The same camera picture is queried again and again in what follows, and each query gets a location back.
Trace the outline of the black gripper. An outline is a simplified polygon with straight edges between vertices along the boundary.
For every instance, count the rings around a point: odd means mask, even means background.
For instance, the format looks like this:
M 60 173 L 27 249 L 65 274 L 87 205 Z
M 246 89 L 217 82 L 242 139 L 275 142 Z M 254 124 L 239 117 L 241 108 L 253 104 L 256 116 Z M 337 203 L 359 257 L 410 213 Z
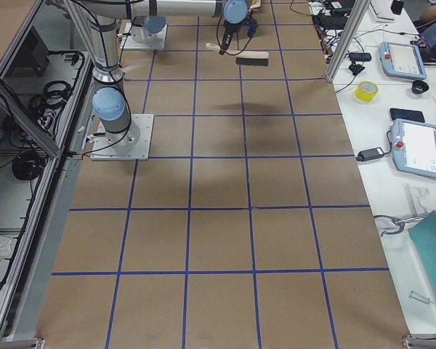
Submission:
M 223 26 L 225 28 L 225 32 L 223 33 L 222 41 L 221 44 L 219 45 L 220 55 L 225 55 L 227 53 L 227 50 L 229 49 L 230 44 L 233 40 L 233 35 L 240 30 L 242 24 L 243 21 L 240 21 L 238 23 L 231 23 L 228 20 L 224 21 Z

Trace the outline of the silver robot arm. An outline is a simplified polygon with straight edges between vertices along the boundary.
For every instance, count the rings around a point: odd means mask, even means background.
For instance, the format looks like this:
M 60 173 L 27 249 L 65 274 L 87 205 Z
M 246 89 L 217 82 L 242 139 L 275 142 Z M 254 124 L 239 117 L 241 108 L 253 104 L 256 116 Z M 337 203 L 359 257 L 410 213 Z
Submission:
M 228 49 L 233 36 L 250 18 L 250 1 L 65 1 L 71 18 L 81 35 L 89 35 L 86 48 L 94 61 L 93 79 L 102 87 L 124 92 L 123 76 L 118 61 L 117 21 L 156 20 L 165 17 L 223 18 L 225 32 L 217 45 L 220 55 L 232 55 L 236 60 L 254 56 Z
M 130 27 L 118 37 L 131 37 L 139 44 L 151 44 L 166 38 L 167 22 L 163 16 L 137 16 L 130 22 Z

